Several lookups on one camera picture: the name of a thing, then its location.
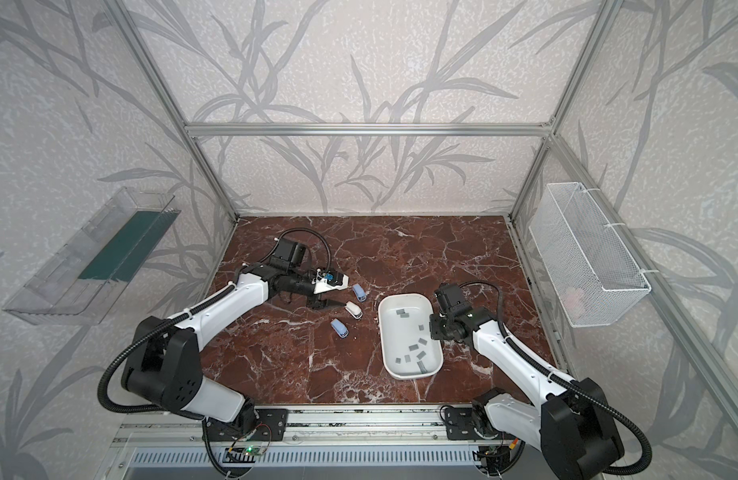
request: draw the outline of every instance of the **white tray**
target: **white tray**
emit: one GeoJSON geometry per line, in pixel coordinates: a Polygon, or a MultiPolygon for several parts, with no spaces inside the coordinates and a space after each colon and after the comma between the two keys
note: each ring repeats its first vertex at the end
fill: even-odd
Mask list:
{"type": "Polygon", "coordinates": [[[433,306],[425,296],[386,296],[378,310],[382,361],[394,379],[421,379],[441,370],[441,341],[431,339],[433,306]]]}

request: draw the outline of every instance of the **brown marble board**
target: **brown marble board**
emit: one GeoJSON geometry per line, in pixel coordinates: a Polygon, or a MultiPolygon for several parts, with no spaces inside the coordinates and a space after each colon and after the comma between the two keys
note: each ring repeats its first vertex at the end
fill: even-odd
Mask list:
{"type": "MultiPolygon", "coordinates": [[[[457,403],[500,387],[526,401],[516,385],[489,360],[454,342],[444,342],[443,367],[417,380],[396,380],[384,369],[377,306],[388,295],[421,293],[435,307],[442,282],[486,280],[505,295],[508,328],[542,358],[553,362],[527,279],[501,216],[312,216],[245,217],[225,252],[212,284],[216,291],[242,262],[258,261],[274,237],[294,226],[320,232],[333,262],[359,283],[367,300],[352,289],[330,298],[353,301],[364,311],[354,320],[345,310],[313,311],[305,299],[277,296],[233,322],[201,352],[206,376],[258,404],[457,403]],[[330,321],[348,328],[341,339],[330,321]]],[[[307,233],[287,235],[311,247],[314,266],[326,263],[324,247],[307,233]]],[[[307,256],[303,266],[308,262],[307,256]]],[[[488,287],[467,287],[474,306],[497,309],[488,287]]]]}

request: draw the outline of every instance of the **wallpaper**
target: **wallpaper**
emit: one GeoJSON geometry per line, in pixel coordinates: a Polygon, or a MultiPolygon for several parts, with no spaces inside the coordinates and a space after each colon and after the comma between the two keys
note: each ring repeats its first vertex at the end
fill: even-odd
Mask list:
{"type": "Polygon", "coordinates": [[[738,1],[650,10],[619,13],[561,132],[738,378],[738,1]]]}
{"type": "MultiPolygon", "coordinates": [[[[597,382],[608,402],[631,418],[652,443],[652,465],[634,478],[738,480],[738,436],[648,296],[611,326],[569,326],[529,233],[544,185],[566,181],[570,177],[551,152],[529,187],[516,226],[542,293],[540,308],[560,333],[573,373],[597,382]]],[[[598,184],[602,181],[605,175],[598,177],[598,184]]],[[[618,465],[626,465],[638,459],[640,446],[627,429],[619,426],[619,430],[626,454],[618,465]]]]}
{"type": "Polygon", "coordinates": [[[243,214],[491,213],[513,206],[533,137],[216,137],[201,146],[243,214]]]}
{"type": "Polygon", "coordinates": [[[196,300],[231,232],[102,9],[0,1],[0,480],[94,476],[122,418],[96,401],[100,372],[144,317],[196,300]],[[108,316],[32,326],[3,312],[123,186],[173,193],[182,211],[108,316]]]}
{"type": "Polygon", "coordinates": [[[194,122],[547,121],[599,3],[126,0],[194,122]]]}

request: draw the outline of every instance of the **blue connector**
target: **blue connector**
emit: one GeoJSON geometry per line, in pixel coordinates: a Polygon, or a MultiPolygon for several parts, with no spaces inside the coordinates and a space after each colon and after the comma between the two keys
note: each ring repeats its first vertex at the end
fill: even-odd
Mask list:
{"type": "Polygon", "coordinates": [[[345,324],[337,319],[334,319],[331,322],[331,328],[335,329],[337,334],[340,336],[340,338],[345,338],[347,336],[347,327],[345,324]]]}
{"type": "Polygon", "coordinates": [[[363,302],[367,299],[367,293],[364,292],[364,289],[361,288],[361,285],[359,285],[358,283],[353,285],[353,291],[356,293],[356,298],[358,298],[359,302],[363,302]]]}

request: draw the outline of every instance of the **white wire mesh basket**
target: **white wire mesh basket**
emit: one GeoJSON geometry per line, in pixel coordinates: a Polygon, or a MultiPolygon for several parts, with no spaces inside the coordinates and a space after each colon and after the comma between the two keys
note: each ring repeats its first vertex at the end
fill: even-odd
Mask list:
{"type": "Polygon", "coordinates": [[[529,225],[569,324],[606,326],[652,291],[585,187],[547,184],[529,225]]]}

